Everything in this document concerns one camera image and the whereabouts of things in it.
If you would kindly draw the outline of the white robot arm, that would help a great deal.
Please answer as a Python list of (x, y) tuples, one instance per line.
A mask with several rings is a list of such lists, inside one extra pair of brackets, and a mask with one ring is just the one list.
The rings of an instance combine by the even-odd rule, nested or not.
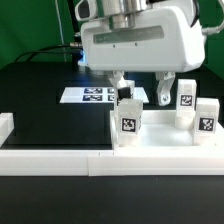
[(81, 0), (75, 7), (87, 66), (111, 78), (153, 72), (158, 103), (170, 103), (177, 73), (205, 58), (197, 0)]

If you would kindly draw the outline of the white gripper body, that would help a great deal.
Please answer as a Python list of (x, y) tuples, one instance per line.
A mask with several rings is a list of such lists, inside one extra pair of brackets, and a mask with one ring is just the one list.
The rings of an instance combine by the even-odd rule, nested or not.
[(205, 59), (201, 26), (190, 26), (177, 6), (143, 11), (131, 29), (112, 31), (106, 20), (86, 22), (81, 36), (93, 70), (187, 72)]

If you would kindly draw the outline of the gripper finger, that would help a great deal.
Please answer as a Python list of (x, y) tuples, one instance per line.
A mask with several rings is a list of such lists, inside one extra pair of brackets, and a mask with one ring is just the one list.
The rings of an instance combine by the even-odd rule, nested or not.
[(158, 104), (160, 106), (166, 106), (171, 102), (170, 90), (175, 80), (174, 72), (156, 72), (156, 80), (158, 81), (157, 86), (157, 97)]
[(125, 87), (125, 79), (123, 71), (112, 71), (109, 73), (108, 78), (112, 84), (112, 86), (116, 89), (119, 87)]

